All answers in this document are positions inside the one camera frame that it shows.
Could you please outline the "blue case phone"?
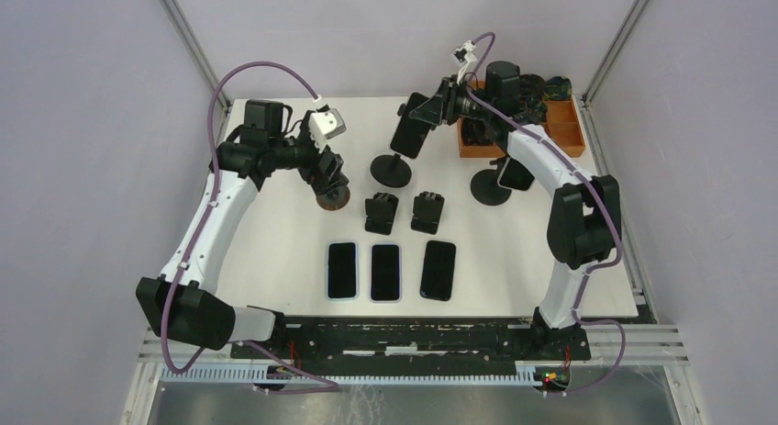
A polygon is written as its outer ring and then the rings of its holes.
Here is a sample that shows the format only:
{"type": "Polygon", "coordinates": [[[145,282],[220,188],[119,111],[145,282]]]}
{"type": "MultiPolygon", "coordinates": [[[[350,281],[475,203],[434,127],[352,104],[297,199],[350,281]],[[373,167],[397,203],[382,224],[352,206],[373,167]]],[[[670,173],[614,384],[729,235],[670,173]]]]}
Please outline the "blue case phone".
{"type": "Polygon", "coordinates": [[[355,242],[336,242],[327,252],[327,297],[353,299],[358,295],[358,253],[355,242]]]}

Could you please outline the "brown base phone stand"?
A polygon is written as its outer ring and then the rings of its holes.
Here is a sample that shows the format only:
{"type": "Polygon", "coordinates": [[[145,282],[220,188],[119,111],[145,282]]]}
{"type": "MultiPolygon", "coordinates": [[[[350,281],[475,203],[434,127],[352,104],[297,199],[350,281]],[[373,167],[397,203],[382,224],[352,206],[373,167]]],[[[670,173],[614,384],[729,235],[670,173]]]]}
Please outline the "brown base phone stand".
{"type": "Polygon", "coordinates": [[[336,187],[316,197],[317,204],[326,211],[343,209],[350,201],[350,189],[347,186],[336,187]]]}

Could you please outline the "black phone stand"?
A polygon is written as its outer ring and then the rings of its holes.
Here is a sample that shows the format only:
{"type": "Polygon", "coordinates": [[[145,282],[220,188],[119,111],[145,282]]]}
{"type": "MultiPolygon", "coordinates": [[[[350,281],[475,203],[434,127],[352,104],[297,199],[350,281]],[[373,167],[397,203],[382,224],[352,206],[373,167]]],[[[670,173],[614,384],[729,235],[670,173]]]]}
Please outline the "black phone stand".
{"type": "Polygon", "coordinates": [[[399,199],[389,193],[376,193],[364,200],[367,232],[389,236],[395,222],[399,199]]]}
{"type": "Polygon", "coordinates": [[[437,193],[422,192],[414,198],[411,230],[436,235],[444,208],[445,198],[437,193]]]}

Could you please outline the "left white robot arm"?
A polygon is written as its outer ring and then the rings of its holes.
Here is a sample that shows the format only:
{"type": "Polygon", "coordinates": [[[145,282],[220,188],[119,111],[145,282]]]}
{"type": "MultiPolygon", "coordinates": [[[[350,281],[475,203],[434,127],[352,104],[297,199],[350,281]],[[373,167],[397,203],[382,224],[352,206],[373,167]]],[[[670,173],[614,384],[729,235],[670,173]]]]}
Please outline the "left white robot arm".
{"type": "Polygon", "coordinates": [[[343,159],[329,143],[346,130],[335,108],[308,110],[297,135],[285,125],[292,108],[276,101],[250,99],[241,121],[216,148],[206,192],[172,258],[155,278],[143,277],[136,297],[160,338],[219,350],[237,341],[253,341],[266,358],[281,356],[287,332],[276,326],[280,313],[266,308],[237,308],[216,295],[228,248],[264,181],[279,170],[296,170],[325,209],[349,200],[343,159]]]}

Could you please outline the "lilac case phone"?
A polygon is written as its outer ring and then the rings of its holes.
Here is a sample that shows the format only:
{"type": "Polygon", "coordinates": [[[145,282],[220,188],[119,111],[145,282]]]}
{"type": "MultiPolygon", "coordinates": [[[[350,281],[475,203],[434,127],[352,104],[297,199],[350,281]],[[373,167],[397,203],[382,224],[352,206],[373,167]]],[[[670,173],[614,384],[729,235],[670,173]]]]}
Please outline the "lilac case phone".
{"type": "Polygon", "coordinates": [[[401,256],[396,244],[375,244],[371,249],[370,299],[395,302],[401,297],[401,256]]]}

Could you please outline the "black case phone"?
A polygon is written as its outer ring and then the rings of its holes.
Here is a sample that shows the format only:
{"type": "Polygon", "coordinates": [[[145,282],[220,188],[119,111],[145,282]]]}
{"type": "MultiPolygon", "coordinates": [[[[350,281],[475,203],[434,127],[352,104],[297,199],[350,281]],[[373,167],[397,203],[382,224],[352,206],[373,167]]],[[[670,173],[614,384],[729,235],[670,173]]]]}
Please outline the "black case phone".
{"type": "Polygon", "coordinates": [[[419,293],[425,299],[449,301],[452,295],[456,246],[430,240],[425,249],[419,293]]]}

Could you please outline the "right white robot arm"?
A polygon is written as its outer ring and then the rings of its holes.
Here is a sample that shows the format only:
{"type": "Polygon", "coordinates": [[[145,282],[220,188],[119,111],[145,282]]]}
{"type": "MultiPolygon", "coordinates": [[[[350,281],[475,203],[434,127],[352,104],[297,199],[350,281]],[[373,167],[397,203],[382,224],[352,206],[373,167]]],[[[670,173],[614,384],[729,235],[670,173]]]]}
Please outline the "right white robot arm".
{"type": "Polygon", "coordinates": [[[481,87],[472,87],[468,77],[461,71],[443,78],[434,95],[404,112],[428,129],[460,119],[483,124],[487,139],[505,154],[495,187],[510,192],[539,184],[549,194],[546,238],[554,265],[529,344],[538,357],[552,359],[584,324],[580,306],[591,275],[621,260],[619,184],[611,175],[585,170],[551,138],[529,103],[540,100],[542,91],[516,64],[490,62],[481,87]]]}

